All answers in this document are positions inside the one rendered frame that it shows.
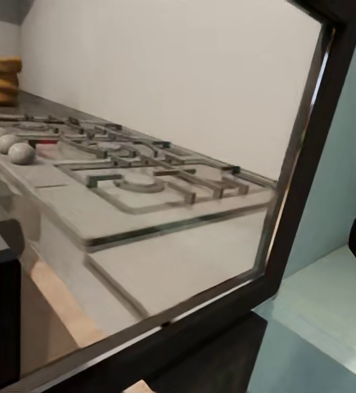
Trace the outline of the microwave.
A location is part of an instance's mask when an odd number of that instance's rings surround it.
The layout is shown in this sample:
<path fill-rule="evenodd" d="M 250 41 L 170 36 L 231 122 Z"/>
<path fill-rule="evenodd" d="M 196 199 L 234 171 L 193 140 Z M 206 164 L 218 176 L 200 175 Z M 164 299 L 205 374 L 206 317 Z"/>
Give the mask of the microwave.
<path fill-rule="evenodd" d="M 356 354 L 356 0 L 0 0 L 0 393 L 122 393 L 271 299 Z"/>

